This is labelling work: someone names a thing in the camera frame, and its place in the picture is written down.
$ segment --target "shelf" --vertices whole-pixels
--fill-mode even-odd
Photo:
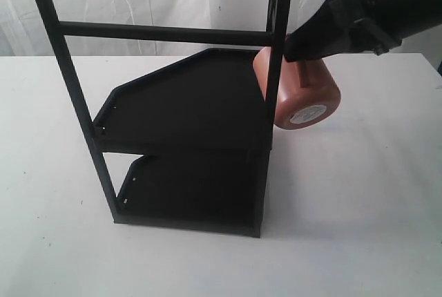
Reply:
[[[144,156],[117,197],[123,223],[254,236],[258,161]]]
[[[256,51],[210,49],[114,89],[95,118],[104,152],[248,156],[270,139]]]

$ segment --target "cylindrical container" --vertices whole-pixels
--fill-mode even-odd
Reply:
[[[271,48],[263,48],[253,69],[264,95],[267,89]],[[275,125],[301,129],[329,117],[339,106],[340,91],[323,60],[288,63],[282,59]]]

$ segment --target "white backdrop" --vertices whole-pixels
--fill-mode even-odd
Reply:
[[[59,18],[190,28],[264,30],[267,0],[54,0]],[[323,0],[292,0],[289,31],[302,25]],[[405,41],[399,52],[442,59],[442,27]],[[69,37],[73,55],[187,55],[202,44]],[[0,55],[51,55],[34,0],[0,0]]]

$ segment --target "white label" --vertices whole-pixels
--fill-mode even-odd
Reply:
[[[293,124],[307,123],[320,117],[326,110],[326,105],[313,105],[297,112],[291,117],[290,122]]]

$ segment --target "white table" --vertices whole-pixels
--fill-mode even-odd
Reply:
[[[179,57],[74,58],[91,113]],[[0,58],[0,296],[440,296],[442,77],[326,60],[329,119],[275,129],[262,238],[113,224],[53,57]],[[106,155],[116,187],[134,156]]]

